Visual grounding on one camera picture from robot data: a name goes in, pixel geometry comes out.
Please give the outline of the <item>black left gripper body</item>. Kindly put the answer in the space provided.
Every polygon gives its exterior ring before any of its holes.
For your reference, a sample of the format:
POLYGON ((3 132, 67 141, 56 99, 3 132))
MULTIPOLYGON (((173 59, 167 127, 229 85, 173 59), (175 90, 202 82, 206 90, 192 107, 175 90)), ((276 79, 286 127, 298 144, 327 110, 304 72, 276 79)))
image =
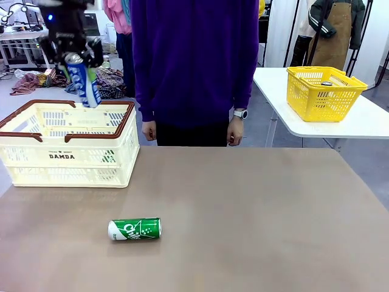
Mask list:
POLYGON ((45 1, 45 54, 79 54, 86 49, 82 17, 87 6, 87 1, 45 1))

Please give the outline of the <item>person's right hand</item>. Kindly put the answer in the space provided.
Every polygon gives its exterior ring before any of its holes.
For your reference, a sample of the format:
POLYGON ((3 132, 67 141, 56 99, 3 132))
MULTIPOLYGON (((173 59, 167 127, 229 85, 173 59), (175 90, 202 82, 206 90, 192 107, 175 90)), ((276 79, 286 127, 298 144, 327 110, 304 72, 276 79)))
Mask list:
POLYGON ((147 141, 156 140, 156 122, 149 121, 142 123, 142 133, 145 136, 147 141))

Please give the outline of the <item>person's left hand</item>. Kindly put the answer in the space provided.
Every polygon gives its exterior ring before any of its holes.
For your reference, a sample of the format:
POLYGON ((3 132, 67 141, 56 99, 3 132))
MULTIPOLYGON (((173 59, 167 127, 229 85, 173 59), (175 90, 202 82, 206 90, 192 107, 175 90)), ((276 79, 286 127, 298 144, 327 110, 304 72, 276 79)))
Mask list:
POLYGON ((227 143, 229 146, 239 146, 244 133, 244 122, 239 117, 233 117, 227 129, 227 143))

